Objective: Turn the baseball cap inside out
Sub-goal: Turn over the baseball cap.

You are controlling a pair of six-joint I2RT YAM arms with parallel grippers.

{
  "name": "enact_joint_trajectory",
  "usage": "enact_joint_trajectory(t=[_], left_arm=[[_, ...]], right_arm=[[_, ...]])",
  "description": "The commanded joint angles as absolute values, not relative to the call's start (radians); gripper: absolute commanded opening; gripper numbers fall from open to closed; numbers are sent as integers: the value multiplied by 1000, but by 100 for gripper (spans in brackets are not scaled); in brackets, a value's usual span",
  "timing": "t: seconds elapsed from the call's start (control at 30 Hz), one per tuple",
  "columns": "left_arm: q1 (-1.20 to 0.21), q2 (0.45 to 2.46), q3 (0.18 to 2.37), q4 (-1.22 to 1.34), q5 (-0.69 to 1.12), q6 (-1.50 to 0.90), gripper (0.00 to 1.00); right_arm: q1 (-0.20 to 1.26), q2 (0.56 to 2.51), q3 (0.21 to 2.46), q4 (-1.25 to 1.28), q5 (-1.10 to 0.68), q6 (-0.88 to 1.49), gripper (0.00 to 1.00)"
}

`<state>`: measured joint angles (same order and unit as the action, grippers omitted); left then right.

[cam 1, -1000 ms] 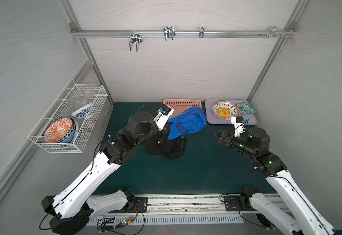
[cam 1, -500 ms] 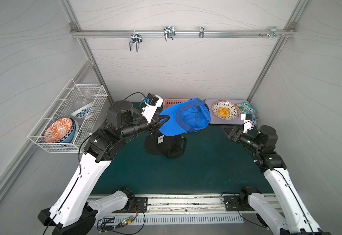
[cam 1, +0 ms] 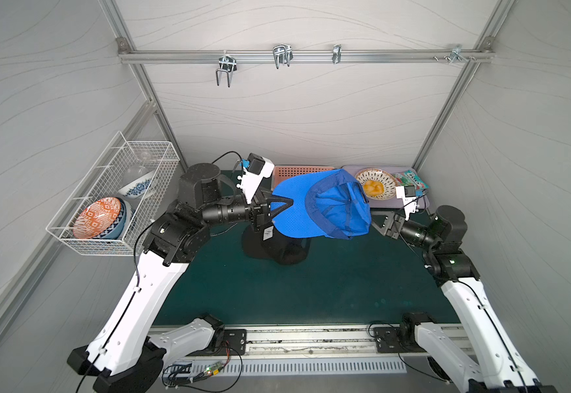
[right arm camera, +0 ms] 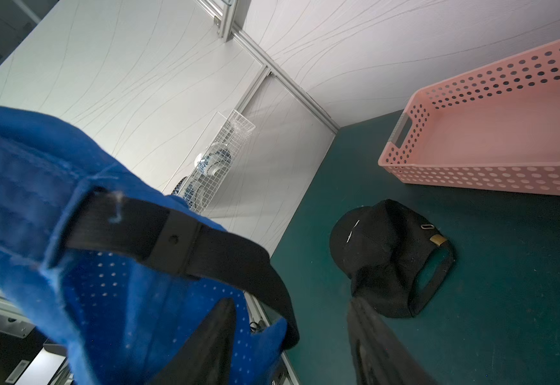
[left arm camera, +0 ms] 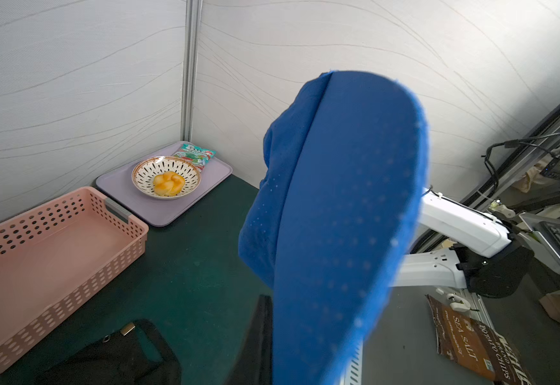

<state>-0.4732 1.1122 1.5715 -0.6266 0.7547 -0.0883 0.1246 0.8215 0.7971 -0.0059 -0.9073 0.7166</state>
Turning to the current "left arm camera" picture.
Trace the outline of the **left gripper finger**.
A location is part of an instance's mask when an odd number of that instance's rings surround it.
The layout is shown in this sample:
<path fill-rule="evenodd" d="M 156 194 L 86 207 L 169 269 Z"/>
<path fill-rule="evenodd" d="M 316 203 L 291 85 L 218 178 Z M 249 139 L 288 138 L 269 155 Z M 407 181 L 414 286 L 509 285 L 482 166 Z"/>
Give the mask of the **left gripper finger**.
<path fill-rule="evenodd" d="M 241 350 L 225 384 L 271 385 L 272 383 L 273 300 L 268 295 L 260 295 Z"/>

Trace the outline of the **black baseball cap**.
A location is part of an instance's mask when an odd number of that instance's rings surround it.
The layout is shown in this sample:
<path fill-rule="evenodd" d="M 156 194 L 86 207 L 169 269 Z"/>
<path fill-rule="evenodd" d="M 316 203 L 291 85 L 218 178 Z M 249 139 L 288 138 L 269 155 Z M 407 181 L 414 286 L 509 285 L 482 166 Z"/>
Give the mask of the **black baseball cap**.
<path fill-rule="evenodd" d="M 39 375 L 37 384 L 180 384 L 180 362 L 147 319 L 129 322 Z"/>

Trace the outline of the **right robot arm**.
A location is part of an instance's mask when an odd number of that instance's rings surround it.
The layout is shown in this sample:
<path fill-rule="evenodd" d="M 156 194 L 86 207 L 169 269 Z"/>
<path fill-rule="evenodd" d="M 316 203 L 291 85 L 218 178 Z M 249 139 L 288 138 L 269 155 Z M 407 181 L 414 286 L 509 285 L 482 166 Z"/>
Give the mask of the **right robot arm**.
<path fill-rule="evenodd" d="M 506 298 L 519 287 L 535 253 L 509 222 L 424 191 L 419 223 L 443 234 L 449 248 L 403 257 L 394 287 L 449 287 Z"/>

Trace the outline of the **blue baseball cap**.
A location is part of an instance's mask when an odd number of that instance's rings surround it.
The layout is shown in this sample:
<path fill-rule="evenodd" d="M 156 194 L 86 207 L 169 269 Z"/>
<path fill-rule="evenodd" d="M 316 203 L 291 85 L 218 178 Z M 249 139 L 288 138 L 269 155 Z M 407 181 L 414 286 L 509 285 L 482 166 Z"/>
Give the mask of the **blue baseball cap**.
<path fill-rule="evenodd" d="M 238 254 L 273 291 L 272 381 L 332 384 L 387 306 L 416 230 L 424 109 L 381 75 L 328 72 L 270 125 L 263 157 Z"/>

